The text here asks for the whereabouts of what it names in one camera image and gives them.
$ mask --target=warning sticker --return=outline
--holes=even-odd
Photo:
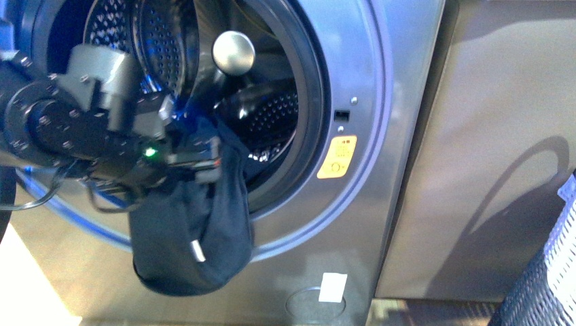
[[[328,154],[318,171],[318,179],[341,178],[348,171],[348,166],[356,149],[356,136],[334,137]]]

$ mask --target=washing machine panel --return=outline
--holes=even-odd
[[[246,0],[246,3],[257,12],[267,13],[262,18],[284,45],[289,45],[285,49],[299,95],[305,94],[308,99],[304,102],[309,112],[322,113],[316,115],[316,126],[307,124],[297,129],[302,151],[312,153],[307,160],[301,160],[297,151],[289,152],[287,162],[302,165],[297,181],[289,192],[261,205],[252,214],[253,262],[222,290],[202,297],[174,299],[134,286],[103,285],[116,287],[106,299],[108,304],[103,304],[105,308],[79,308],[74,311],[76,314],[152,322],[265,325],[365,322],[444,2],[338,0],[328,4],[314,0]],[[2,8],[14,5],[6,0],[0,4]],[[5,15],[5,20],[9,18],[14,23],[16,48],[31,53],[42,64],[47,60],[48,40],[38,32],[35,35],[35,31],[53,26],[62,1],[26,1],[21,6],[19,20],[14,15]],[[298,23],[285,18],[287,12],[298,17]],[[293,29],[301,29],[304,36],[298,37]],[[304,39],[309,42],[306,46],[301,44]],[[306,47],[313,51],[316,60],[313,68],[319,72],[320,96],[310,90],[316,87],[311,86],[313,81],[306,79],[310,66],[302,63],[301,57],[305,55],[298,51]],[[311,135],[315,140],[307,141]],[[344,161],[335,157],[335,149],[331,148],[339,142],[344,142],[340,146],[347,151],[342,154]],[[40,174],[20,175],[29,191],[35,195],[43,191]],[[287,176],[276,173],[272,178]],[[51,202],[51,209],[84,231],[129,250],[125,218],[102,216],[86,208],[85,198],[82,187],[70,182]],[[109,252],[127,257],[126,265],[99,268],[131,273],[129,255],[114,247]],[[347,275],[342,301],[319,301],[319,292],[330,288],[328,279],[323,285],[325,273]],[[121,302],[122,297],[157,302],[164,305],[162,316],[170,317],[159,320],[155,310],[142,309],[137,304],[109,304]],[[172,307],[170,303],[175,300],[177,304]]]

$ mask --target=metal ball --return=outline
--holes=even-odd
[[[250,71],[254,65],[256,50],[246,35],[226,31],[216,38],[212,57],[223,73],[240,76]]]

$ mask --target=black fabric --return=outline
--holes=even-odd
[[[222,176],[197,184],[179,171],[153,189],[130,214],[134,270],[152,291],[202,295],[220,289],[250,261],[252,234],[242,176],[248,151],[222,123],[198,119],[195,135],[221,139]],[[199,240],[206,261],[198,262],[191,242]]]
[[[14,168],[0,166],[0,203],[14,205],[16,197],[16,172]],[[0,243],[6,233],[8,222],[10,222],[10,211],[0,211]]]

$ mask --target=white tag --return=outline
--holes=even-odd
[[[348,274],[324,273],[320,285],[319,302],[342,302]]]
[[[194,254],[194,258],[199,263],[203,263],[206,261],[206,257],[204,257],[204,252],[202,251],[202,247],[200,247],[200,242],[198,240],[194,240],[190,243],[192,247],[192,253]]]

